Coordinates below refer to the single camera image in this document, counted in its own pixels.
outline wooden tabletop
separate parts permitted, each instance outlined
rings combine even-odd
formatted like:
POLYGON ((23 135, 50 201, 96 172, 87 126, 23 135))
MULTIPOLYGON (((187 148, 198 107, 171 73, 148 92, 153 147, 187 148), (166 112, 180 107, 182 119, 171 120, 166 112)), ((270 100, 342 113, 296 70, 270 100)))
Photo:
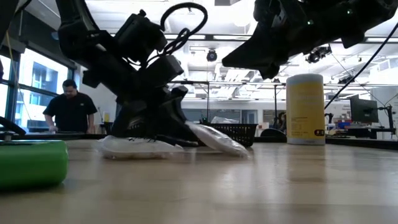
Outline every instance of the wooden tabletop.
POLYGON ((110 161, 70 141, 63 185, 0 195, 0 223, 398 223, 398 153, 255 144, 245 161, 208 149, 110 161))

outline man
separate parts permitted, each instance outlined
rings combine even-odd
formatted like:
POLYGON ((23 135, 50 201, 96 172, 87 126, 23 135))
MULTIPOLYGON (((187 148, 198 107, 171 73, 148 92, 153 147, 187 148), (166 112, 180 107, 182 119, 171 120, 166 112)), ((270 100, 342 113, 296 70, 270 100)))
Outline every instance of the man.
POLYGON ((4 68, 2 67, 1 59, 0 59, 0 81, 2 80, 2 76, 4 75, 4 68))
POLYGON ((94 114, 97 112, 93 100, 88 95, 79 93, 73 80, 65 80, 62 88, 63 94, 52 99, 43 112, 50 131, 93 134, 94 114))

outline blue object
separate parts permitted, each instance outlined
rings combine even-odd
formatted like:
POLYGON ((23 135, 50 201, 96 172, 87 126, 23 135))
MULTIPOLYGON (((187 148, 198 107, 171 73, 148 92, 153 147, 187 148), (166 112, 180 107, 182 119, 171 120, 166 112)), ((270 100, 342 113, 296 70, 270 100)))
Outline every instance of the blue object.
POLYGON ((52 38, 53 38, 54 40, 59 40, 59 38, 58 38, 58 32, 52 32, 52 33, 51 33, 51 36, 52 36, 52 38))
POLYGON ((349 126, 349 125, 351 125, 350 122, 339 122, 339 123, 337 123, 337 126, 340 129, 344 129, 345 126, 349 126))

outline green object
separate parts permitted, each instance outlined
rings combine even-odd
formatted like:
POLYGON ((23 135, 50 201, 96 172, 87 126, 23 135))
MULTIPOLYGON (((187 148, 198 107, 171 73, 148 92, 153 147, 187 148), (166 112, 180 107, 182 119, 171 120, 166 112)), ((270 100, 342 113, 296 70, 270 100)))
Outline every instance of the green object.
POLYGON ((63 141, 0 141, 0 190, 58 185, 67 172, 63 141))

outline label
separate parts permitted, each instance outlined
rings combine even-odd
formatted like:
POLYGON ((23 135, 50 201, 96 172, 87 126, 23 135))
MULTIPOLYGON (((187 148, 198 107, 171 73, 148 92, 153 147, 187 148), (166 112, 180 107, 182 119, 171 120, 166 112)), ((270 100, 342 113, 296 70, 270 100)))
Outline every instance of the label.
POLYGON ((299 139, 325 138, 323 84, 289 85, 286 97, 287 137, 299 139))
POLYGON ((110 118, 109 118, 109 113, 108 112, 104 112, 104 122, 109 122, 110 118))

